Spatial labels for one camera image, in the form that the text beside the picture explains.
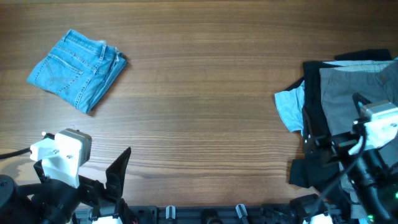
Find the light blue denim jeans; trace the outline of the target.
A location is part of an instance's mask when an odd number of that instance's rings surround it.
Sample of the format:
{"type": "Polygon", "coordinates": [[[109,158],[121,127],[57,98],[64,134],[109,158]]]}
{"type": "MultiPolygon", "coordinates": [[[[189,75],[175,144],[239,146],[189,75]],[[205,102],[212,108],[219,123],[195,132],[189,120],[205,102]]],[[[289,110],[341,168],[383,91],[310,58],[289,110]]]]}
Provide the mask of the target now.
{"type": "Polygon", "coordinates": [[[126,65],[116,47],[70,29],[34,67],[27,82],[87,114],[126,65]]]}

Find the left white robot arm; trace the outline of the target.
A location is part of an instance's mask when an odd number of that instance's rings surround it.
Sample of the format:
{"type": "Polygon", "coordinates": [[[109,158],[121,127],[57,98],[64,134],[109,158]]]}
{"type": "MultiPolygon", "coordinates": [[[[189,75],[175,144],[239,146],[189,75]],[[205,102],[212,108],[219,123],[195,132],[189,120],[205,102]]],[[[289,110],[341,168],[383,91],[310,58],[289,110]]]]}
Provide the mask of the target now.
{"type": "Polygon", "coordinates": [[[91,207],[92,223],[139,223],[122,198],[130,155],[127,148],[106,169],[105,184],[79,175],[78,187],[48,177],[38,184],[17,185],[2,175],[1,223],[76,222],[75,210],[81,203],[91,207]]]}

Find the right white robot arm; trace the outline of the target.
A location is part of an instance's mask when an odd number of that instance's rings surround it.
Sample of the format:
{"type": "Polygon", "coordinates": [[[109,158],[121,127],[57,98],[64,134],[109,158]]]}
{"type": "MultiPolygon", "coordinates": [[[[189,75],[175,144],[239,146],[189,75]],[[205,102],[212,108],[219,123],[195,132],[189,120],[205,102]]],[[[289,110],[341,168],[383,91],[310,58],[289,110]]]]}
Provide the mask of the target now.
{"type": "Polygon", "coordinates": [[[317,152],[327,158],[327,163],[340,162],[344,167],[322,190],[309,218],[315,216],[323,199],[347,175],[366,215],[374,223],[397,223],[397,175],[386,167],[378,149],[365,149],[369,141],[366,131],[304,139],[305,153],[317,152]]]}

